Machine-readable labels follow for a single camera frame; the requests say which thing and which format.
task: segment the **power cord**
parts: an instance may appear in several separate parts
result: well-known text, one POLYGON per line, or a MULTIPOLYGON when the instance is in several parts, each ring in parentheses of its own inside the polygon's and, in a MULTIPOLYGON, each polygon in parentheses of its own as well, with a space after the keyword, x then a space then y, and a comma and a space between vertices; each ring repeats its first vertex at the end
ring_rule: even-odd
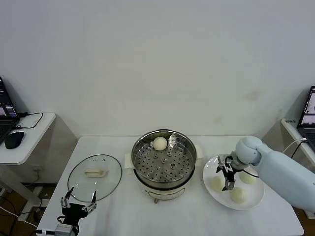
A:
POLYGON ((22 113, 18 113, 18 116, 23 118, 26 116, 31 116, 31 115, 36 115, 36 114, 41 114, 39 120, 36 122, 35 125, 33 125, 32 127, 22 127, 20 125, 13 127, 12 129, 33 129, 37 126, 37 124, 40 122, 40 120, 43 118, 44 114, 42 112, 36 112, 36 113, 28 113, 28 112, 22 112, 22 113))
POLYGON ((253 175, 252 173, 249 173, 248 171, 246 171, 246 170, 243 170, 246 174, 248 174, 248 175, 250 175, 250 176, 253 176, 253 177, 255 177, 255 178, 259 178, 259 176, 255 176, 255 175, 253 175))
MULTIPOLYGON (((44 233, 44 235, 55 235, 55 231, 46 231, 44 233)), ((43 230, 34 230, 29 236, 32 236, 33 234, 43 234, 43 230)))
POLYGON ((29 225, 32 225, 32 226, 34 226, 34 227, 36 227, 36 228, 37 228, 37 226, 36 226, 36 225, 34 225, 34 224, 30 223, 30 222, 27 222, 26 220, 22 219, 20 216, 18 216, 18 215, 16 215, 16 214, 14 214, 14 213, 12 213, 12 212, 10 212, 10 211, 8 211, 8 210, 4 209, 4 208, 3 208, 3 207, 1 207, 1 206, 0 206, 0 208, 1 208, 2 210, 6 211, 7 213, 12 214, 12 215, 14 215, 14 216, 18 217, 20 220, 24 221, 25 223, 28 223, 29 225))
POLYGON ((298 141, 306 141, 306 138, 303 139, 298 139, 298 140, 294 140, 289 146, 287 146, 282 153, 284 153, 286 150, 288 150, 289 147, 291 147, 294 143, 298 142, 298 141))
POLYGON ((298 146, 296 147, 296 149, 294 150, 294 152, 293 152, 293 154, 292 154, 292 156, 291 156, 291 159, 293 159, 293 157, 294 157, 296 151, 299 149, 299 147, 300 147, 300 145, 301 145, 302 143, 308 143, 308 141, 305 139, 305 140, 303 140, 302 142, 299 143, 299 145, 298 145, 298 146))
POLYGON ((5 199, 8 203, 10 203, 11 206, 13 207, 13 209, 14 209, 14 213, 16 214, 16 209, 15 209, 14 204, 13 204, 8 198, 5 198, 5 197, 3 197, 3 196, 0 196, 0 198, 3 198, 3 199, 5 199))
POLYGON ((33 170, 33 171, 37 173, 37 178, 36 178, 36 180, 34 180, 32 183, 25 185, 25 187, 29 187, 29 186, 31 186, 33 183, 35 183, 36 181, 39 180, 39 172, 40 172, 40 170, 39 170, 39 169, 36 169, 36 170, 33 170))

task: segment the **wooden floor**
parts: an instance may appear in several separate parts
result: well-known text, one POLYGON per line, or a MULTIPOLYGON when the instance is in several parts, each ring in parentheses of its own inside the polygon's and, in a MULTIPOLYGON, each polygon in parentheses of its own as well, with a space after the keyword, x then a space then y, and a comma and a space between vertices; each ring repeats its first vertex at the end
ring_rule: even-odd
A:
POLYGON ((307 218, 306 214, 301 209, 295 207, 293 209, 304 229, 304 236, 315 236, 315 219, 310 220, 307 218))
MULTIPOLYGON (((41 199, 50 199, 53 192, 55 190, 55 186, 46 186, 43 187, 42 192, 39 197, 41 199)), ((26 204, 26 200, 22 198, 19 194, 12 191, 12 193, 7 193, 4 197, 10 200, 16 212, 21 213, 24 205, 26 204)), ((13 207, 9 202, 4 199, 0 199, 0 206, 4 209, 7 209, 10 212, 14 212, 13 207)), ((45 208, 41 208, 41 210, 36 214, 39 220, 41 219, 45 208)), ((303 210, 294 208, 294 211, 299 218, 301 225, 304 229, 304 236, 315 236, 315 219, 310 220, 306 217, 303 210)), ((8 215, 5 211, 0 209, 0 214, 8 215)), ((38 225, 38 222, 34 220, 34 213, 31 213, 27 219, 28 222, 38 225)), ((0 216, 0 236, 31 236, 31 233, 35 230, 35 227, 25 223, 20 222, 13 216, 0 216)))
MULTIPOLYGON (((39 197, 41 199, 50 199, 53 192, 55 190, 55 186, 43 187, 39 197)), ((11 201, 15 207, 17 215, 21 213, 24 205, 26 204, 26 200, 21 197, 16 192, 12 191, 12 193, 7 193, 4 195, 9 201, 11 201)), ((4 209, 13 212, 14 208, 12 205, 3 198, 0 198, 0 206, 4 209)), ((41 207, 40 211, 36 214, 36 217, 40 220, 45 211, 44 207, 41 207)), ((25 222, 18 221, 15 216, 8 216, 9 214, 4 210, 0 209, 0 236, 31 236, 31 233, 36 230, 34 226, 31 226, 25 222)), ((31 213, 27 218, 27 221, 38 225, 38 222, 34 219, 34 213, 31 213)))

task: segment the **black cable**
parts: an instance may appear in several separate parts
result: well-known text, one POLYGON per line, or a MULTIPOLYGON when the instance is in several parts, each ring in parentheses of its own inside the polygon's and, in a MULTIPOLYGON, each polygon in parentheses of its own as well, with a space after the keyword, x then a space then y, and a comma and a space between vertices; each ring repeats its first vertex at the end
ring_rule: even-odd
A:
POLYGON ((20 125, 16 126, 16 127, 13 127, 12 129, 33 129, 37 126, 37 124, 40 122, 40 120, 43 118, 44 114, 42 112, 36 112, 36 113, 27 113, 25 116, 30 116, 30 115, 36 115, 36 114, 41 114, 39 120, 36 122, 35 125, 33 125, 32 127, 22 127, 20 125))
POLYGON ((33 232, 31 232, 31 234, 29 236, 32 236, 33 234, 36 233, 36 230, 34 230, 33 232))
POLYGON ((9 236, 7 234, 5 234, 4 232, 0 231, 0 234, 4 235, 4 236, 9 236))
POLYGON ((253 174, 247 172, 246 170, 243 170, 243 171, 244 171, 246 174, 249 174, 250 176, 253 176, 253 177, 255 177, 255 178, 259 178, 259 176, 255 176, 255 175, 253 175, 253 174))
POLYGON ((292 156, 291 156, 291 159, 293 159, 293 156, 295 155, 296 151, 299 149, 299 147, 300 147, 300 145, 301 145, 302 143, 308 143, 308 142, 307 142, 307 140, 303 140, 302 142, 300 142, 299 145, 298 145, 298 146, 296 147, 296 149, 294 150, 294 152, 293 152, 293 154, 292 154, 292 156))
POLYGON ((0 198, 3 198, 3 199, 5 199, 8 203, 10 203, 11 204, 11 206, 13 207, 13 209, 14 209, 14 214, 16 214, 16 209, 15 209, 15 206, 13 205, 13 203, 8 199, 8 198, 5 198, 5 197, 3 197, 3 196, 0 196, 0 198))
MULTIPOLYGON (((26 203, 21 207, 21 209, 19 210, 19 213, 18 214, 16 214, 16 215, 20 215, 21 213, 21 211, 24 209, 24 207, 25 207, 25 205, 26 205, 26 203)), ((11 229, 10 229, 10 233, 9 233, 9 236, 12 236, 12 232, 13 232, 13 229, 14 229, 14 225, 16 224, 16 222, 17 222, 17 217, 15 217, 14 218, 14 221, 13 221, 13 223, 12 223, 12 226, 11 226, 11 229)))

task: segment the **cable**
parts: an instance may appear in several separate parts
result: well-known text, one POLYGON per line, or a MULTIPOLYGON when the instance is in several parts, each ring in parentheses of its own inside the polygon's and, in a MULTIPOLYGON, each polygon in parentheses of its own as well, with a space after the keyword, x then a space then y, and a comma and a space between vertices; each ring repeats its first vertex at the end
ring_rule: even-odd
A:
POLYGON ((246 170, 243 170, 243 171, 244 171, 246 174, 249 174, 250 176, 253 176, 253 177, 255 177, 255 178, 259 178, 259 176, 255 176, 255 175, 253 175, 253 174, 247 172, 246 170))
POLYGON ((9 236, 7 234, 5 234, 4 232, 0 231, 0 234, 4 235, 4 236, 9 236))
POLYGON ((36 114, 41 114, 41 116, 40 116, 39 120, 36 122, 36 124, 33 125, 32 127, 22 127, 22 126, 18 125, 18 126, 13 127, 12 129, 33 129, 33 128, 35 128, 35 127, 37 126, 37 124, 40 122, 40 120, 41 120, 41 119, 43 118, 43 116, 44 116, 44 114, 43 114, 42 112, 26 113, 26 114, 25 114, 25 112, 23 112, 23 113, 19 113, 19 114, 20 114, 20 117, 30 116, 30 115, 36 115, 36 114))
POLYGON ((0 198, 3 198, 3 199, 5 199, 8 203, 10 203, 11 204, 11 206, 13 207, 13 209, 14 209, 14 213, 16 214, 16 209, 15 209, 15 206, 13 205, 13 203, 9 200, 9 199, 7 199, 7 198, 5 198, 5 197, 3 197, 3 196, 0 196, 0 198))
POLYGON ((298 145, 298 146, 296 147, 296 149, 294 150, 294 152, 293 152, 293 154, 292 154, 292 156, 291 156, 291 159, 293 159, 293 156, 295 155, 296 151, 299 149, 300 145, 301 145, 302 143, 306 143, 306 142, 307 142, 307 140, 303 140, 302 142, 299 143, 299 145, 298 145))
POLYGON ((14 214, 14 213, 12 213, 12 212, 10 212, 10 211, 8 211, 8 210, 4 209, 4 208, 3 208, 3 207, 1 207, 1 206, 0 206, 0 208, 1 208, 2 210, 4 210, 4 211, 8 212, 9 214, 15 215, 16 217, 18 217, 20 220, 24 221, 25 223, 28 223, 29 225, 33 225, 34 227, 36 227, 36 228, 37 228, 37 226, 36 226, 36 225, 34 225, 34 224, 30 223, 30 222, 27 222, 26 220, 22 219, 20 216, 18 216, 18 215, 16 215, 16 214, 14 214))
POLYGON ((25 185, 25 187, 29 187, 29 186, 31 186, 33 183, 35 183, 36 181, 39 180, 39 169, 36 169, 36 170, 34 170, 34 171, 36 171, 36 173, 37 173, 37 178, 36 178, 36 180, 34 180, 34 181, 33 181, 32 183, 30 183, 30 184, 25 185))
POLYGON ((293 141, 289 146, 287 146, 282 153, 284 153, 289 147, 291 147, 291 145, 293 145, 294 143, 298 142, 298 141, 306 141, 306 138, 303 138, 303 139, 298 139, 298 140, 295 140, 293 141))

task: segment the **glass lid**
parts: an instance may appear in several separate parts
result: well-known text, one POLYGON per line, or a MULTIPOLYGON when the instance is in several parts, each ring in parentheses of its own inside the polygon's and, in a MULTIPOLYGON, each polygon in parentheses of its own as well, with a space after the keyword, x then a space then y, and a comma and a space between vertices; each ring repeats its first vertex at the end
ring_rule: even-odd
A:
POLYGON ((120 182, 122 167, 116 158, 101 154, 90 156, 73 168, 68 179, 68 190, 81 201, 90 202, 96 191, 96 200, 111 194, 120 182))

